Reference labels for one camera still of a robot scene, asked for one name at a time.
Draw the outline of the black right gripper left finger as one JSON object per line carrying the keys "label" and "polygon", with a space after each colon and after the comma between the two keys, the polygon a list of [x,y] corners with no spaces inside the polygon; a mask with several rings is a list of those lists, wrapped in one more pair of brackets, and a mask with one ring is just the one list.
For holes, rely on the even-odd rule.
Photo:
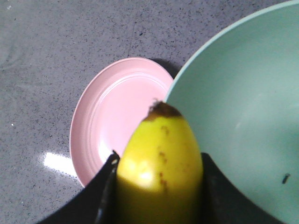
{"label": "black right gripper left finger", "polygon": [[113,224],[116,217],[115,183],[120,157],[113,151],[89,184],[65,206],[40,224]]}

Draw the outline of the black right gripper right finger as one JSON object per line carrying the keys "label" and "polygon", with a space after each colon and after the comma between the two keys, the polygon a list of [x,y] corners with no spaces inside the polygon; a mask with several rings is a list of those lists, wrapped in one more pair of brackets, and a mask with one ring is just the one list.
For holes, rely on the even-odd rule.
{"label": "black right gripper right finger", "polygon": [[202,153],[204,167],[203,224],[280,224],[258,208],[224,176],[209,154]]}

